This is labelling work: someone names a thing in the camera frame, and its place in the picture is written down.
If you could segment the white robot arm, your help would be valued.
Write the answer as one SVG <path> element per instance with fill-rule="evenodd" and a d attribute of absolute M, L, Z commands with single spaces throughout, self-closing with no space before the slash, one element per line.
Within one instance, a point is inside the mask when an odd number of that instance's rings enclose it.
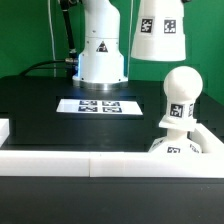
<path fill-rule="evenodd" d="M 128 84 L 124 56 L 119 51 L 120 13 L 109 0 L 58 0 L 69 44 L 68 74 L 73 85 L 112 90 Z M 69 8 L 81 3 L 85 15 L 85 46 L 78 54 L 74 45 Z"/>

